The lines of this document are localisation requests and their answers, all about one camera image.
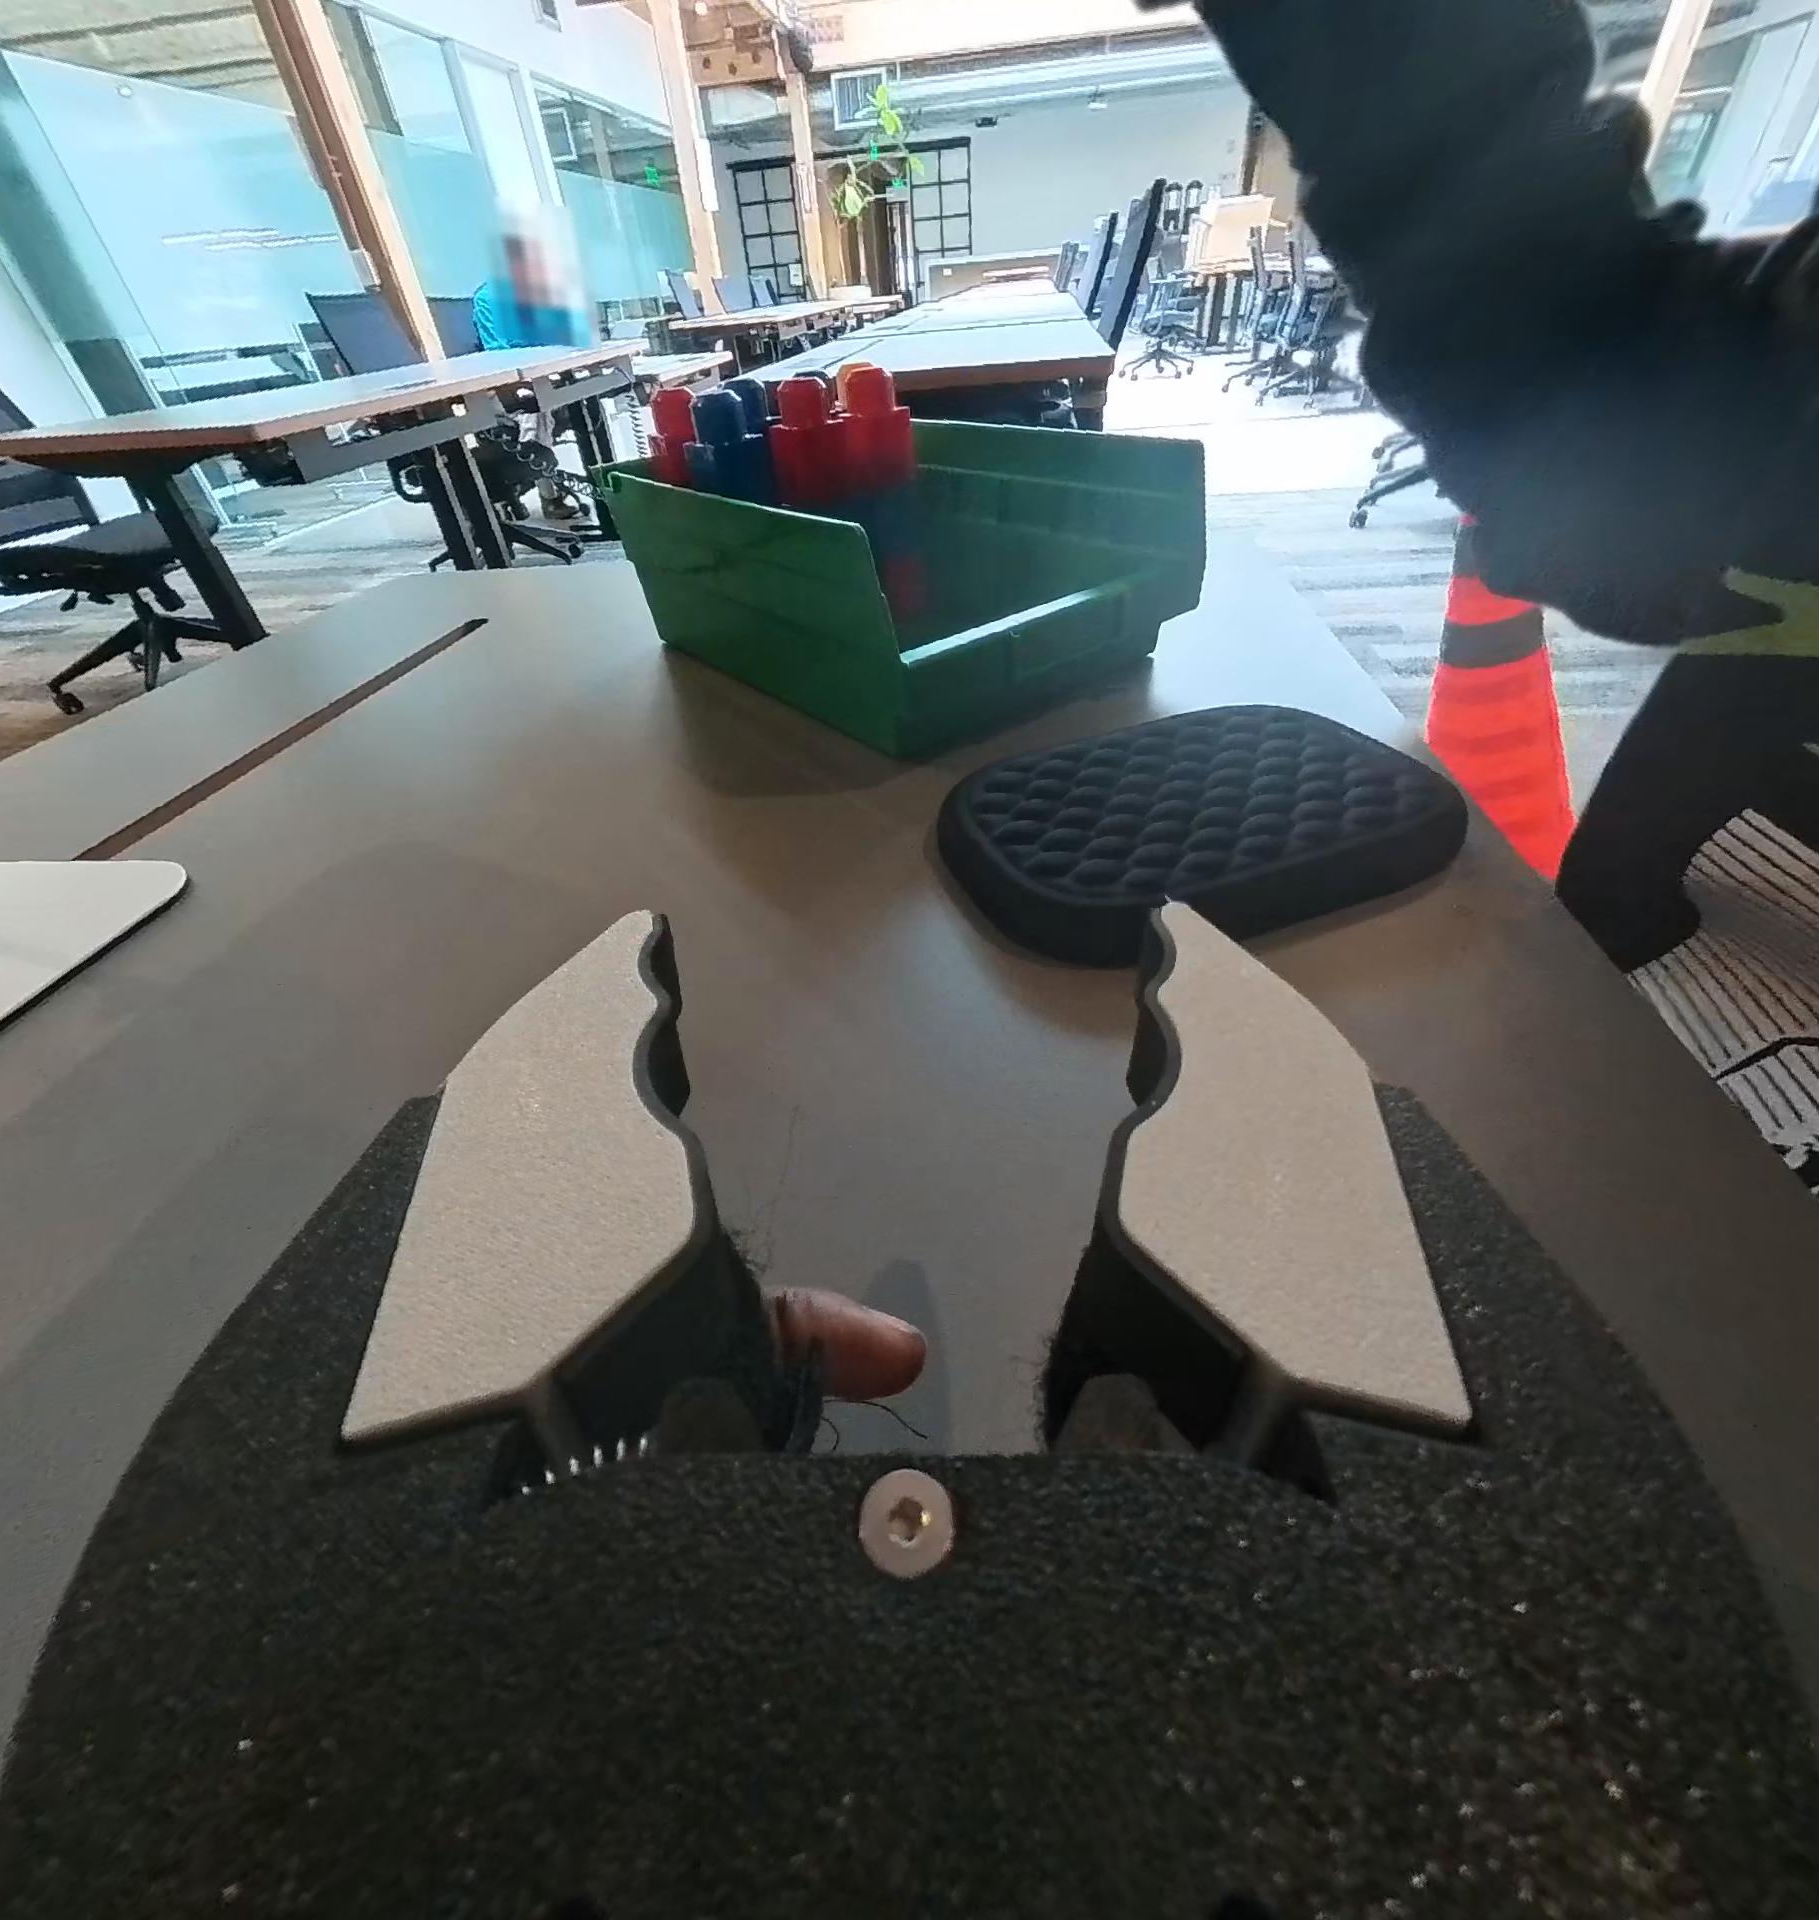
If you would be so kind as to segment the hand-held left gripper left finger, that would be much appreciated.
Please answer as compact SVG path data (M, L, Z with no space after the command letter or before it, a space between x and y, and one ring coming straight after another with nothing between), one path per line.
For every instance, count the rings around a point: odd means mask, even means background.
M346 1448L518 1420L536 1448L636 1448L727 1347L727 1234L681 1050L661 910L627 910L442 1087Z

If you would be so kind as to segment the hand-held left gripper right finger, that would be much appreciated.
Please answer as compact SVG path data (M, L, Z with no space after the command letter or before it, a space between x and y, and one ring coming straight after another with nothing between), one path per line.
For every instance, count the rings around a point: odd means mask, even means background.
M1226 1428L1468 1428L1471 1398L1352 1042L1186 903L1150 910L1105 1244L1236 1358Z

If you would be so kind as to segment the green plastic bin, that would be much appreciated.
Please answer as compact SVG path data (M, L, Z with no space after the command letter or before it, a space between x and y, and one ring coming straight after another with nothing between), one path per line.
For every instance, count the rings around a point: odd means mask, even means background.
M1200 442L917 418L916 452L917 611L863 518L673 488L643 461L592 488L673 654L891 758L1081 702L1200 604Z

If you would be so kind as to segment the cluster of colourful mega blocks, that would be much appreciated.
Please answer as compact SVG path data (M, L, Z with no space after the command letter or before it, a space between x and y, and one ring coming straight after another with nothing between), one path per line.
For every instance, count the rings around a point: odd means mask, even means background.
M855 524L897 626L931 611L911 411L873 362L785 380L731 379L651 401L646 474L686 494Z

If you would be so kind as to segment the person's left hand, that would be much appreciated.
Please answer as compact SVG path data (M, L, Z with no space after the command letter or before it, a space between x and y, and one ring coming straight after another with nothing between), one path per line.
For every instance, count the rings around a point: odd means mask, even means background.
M885 1401L922 1378L922 1329L883 1309L824 1289L777 1289L761 1309L782 1363L813 1375L824 1398Z

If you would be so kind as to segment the black wrist rest pad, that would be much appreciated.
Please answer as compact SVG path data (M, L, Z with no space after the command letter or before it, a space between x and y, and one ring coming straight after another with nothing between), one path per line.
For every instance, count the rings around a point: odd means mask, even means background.
M996 758L939 811L939 855L1017 948L1132 968L1186 903L1247 941L1445 873L1468 801L1331 716L1217 705Z

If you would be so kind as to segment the orange traffic cone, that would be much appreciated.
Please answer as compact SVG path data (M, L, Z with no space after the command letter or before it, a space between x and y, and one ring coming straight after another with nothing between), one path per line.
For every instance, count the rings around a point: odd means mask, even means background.
M1457 518L1427 746L1546 883L1572 836L1572 792L1546 611L1486 582L1480 527Z

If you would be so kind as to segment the white desk stand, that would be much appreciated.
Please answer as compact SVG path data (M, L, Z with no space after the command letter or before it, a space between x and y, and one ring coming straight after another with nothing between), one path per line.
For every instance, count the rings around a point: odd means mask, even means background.
M170 860L0 860L0 1027L185 889L189 873Z

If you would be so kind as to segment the person's black clothing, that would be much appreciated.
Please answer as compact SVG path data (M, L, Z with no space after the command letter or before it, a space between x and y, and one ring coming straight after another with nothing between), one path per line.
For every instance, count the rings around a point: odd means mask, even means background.
M1747 625L1673 650L1554 883L1616 971L1694 933L1687 868L1742 816L1819 855L1819 588L1732 570L1730 601Z

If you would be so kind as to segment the black office chair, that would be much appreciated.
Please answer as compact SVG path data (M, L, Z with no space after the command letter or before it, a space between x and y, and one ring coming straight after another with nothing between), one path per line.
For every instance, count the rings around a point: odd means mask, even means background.
M185 497L185 472L248 447L234 438L94 421L32 430L0 389L0 596L56 595L62 610L128 604L128 625L62 664L50 700L86 705L73 682L124 657L143 691L179 664L182 641L249 650L270 634L215 550L215 516Z

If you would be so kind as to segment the wooden top desk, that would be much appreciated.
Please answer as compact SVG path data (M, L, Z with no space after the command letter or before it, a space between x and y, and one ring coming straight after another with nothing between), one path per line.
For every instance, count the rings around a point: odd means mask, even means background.
M655 360L722 360L726 379L754 375L805 349L824 349L873 320L905 314L899 294L777 301L707 318L651 318L643 325Z
M244 464L259 487L315 487L341 472L417 461L442 540L459 570L512 564L504 518L474 467L474 438L528 392L549 418L631 385L643 344L509 349L363 379L309 380L144 413L0 433L0 464L124 483L155 516L215 634L266 634L179 477L204 461Z

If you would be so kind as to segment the group of black office chairs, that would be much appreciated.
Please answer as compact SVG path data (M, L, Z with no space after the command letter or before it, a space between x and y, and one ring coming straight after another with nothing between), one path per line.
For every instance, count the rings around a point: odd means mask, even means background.
M1160 217L1120 337L1105 427L1201 452L1210 497L1359 497L1424 474L1359 375L1359 318L1288 196L1201 196Z

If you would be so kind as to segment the row of long desks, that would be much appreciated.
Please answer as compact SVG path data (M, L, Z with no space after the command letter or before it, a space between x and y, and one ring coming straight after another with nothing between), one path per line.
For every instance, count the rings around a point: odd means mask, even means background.
M855 362L890 371L916 418L1102 433L1118 349L1074 294L1049 279L1017 279L917 301L758 366L749 380L772 389L802 375L838 379Z

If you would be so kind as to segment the row of black monitors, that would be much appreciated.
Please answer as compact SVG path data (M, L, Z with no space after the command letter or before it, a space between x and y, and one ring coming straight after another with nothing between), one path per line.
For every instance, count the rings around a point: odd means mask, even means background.
M1160 234L1168 181L1150 181L1128 209L1108 209L1095 220L1084 245L1064 254L1057 273L1062 290L1072 294L1084 318L1108 349L1120 349L1137 298L1148 279L1150 254Z

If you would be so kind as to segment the green potted plant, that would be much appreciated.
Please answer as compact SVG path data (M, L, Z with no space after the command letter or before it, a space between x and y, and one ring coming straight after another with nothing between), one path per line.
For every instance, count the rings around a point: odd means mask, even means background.
M909 123L885 77L863 95L848 132L859 142L829 167L829 212L841 224L859 224L869 205L911 196L916 181L922 181L922 156L909 144Z

